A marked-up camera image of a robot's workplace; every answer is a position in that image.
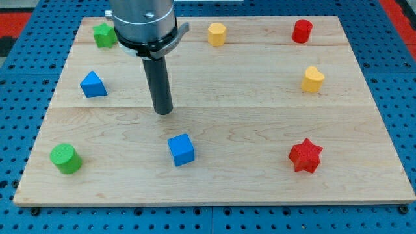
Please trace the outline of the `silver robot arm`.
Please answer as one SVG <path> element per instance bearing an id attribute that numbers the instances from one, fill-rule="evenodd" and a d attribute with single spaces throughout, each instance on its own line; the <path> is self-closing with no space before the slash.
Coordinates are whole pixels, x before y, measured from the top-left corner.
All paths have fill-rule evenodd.
<path id="1" fill-rule="evenodd" d="M 110 0 L 105 17 L 114 24 L 118 41 L 130 53 L 157 60 L 173 51 L 189 32 L 177 23 L 172 0 Z"/>

